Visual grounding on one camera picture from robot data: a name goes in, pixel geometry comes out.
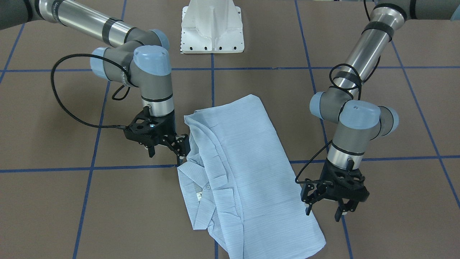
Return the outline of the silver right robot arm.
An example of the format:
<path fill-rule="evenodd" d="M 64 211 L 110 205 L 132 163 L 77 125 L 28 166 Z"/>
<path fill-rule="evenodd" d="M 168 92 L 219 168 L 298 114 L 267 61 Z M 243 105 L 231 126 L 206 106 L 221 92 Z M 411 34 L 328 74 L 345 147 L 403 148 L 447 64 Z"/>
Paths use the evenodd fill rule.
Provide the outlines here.
<path fill-rule="evenodd" d="M 2 0 L 1 29 L 45 20 L 58 23 L 104 42 L 91 54 L 67 55 L 54 64 L 50 82 L 59 106 L 71 118 L 92 128 L 116 128 L 125 138 L 144 146 L 149 157 L 156 146 L 171 150 L 180 165 L 190 152 L 188 134 L 178 135 L 175 123 L 169 41 L 160 30 L 143 31 L 74 0 Z M 55 86 L 59 64 L 76 57 L 89 57 L 92 72 L 121 83 L 121 89 L 140 90 L 142 110 L 128 125 L 95 125 L 72 114 L 62 103 Z"/>

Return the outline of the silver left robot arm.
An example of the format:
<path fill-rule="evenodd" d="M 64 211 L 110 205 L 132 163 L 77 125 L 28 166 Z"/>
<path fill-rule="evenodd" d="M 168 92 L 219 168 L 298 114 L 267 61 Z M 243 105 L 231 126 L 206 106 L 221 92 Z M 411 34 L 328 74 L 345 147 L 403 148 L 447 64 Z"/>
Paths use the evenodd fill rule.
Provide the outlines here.
<path fill-rule="evenodd" d="M 319 179 L 300 179 L 301 200 L 307 216 L 315 203 L 336 201 L 335 221 L 354 212 L 369 192 L 359 167 L 369 142 L 391 134 L 399 125 L 393 108 L 363 101 L 363 86 L 374 74 L 387 44 L 409 20 L 459 20 L 458 0 L 379 0 L 366 9 L 368 24 L 344 63 L 332 67 L 330 87 L 311 98 L 312 115 L 337 125 Z"/>

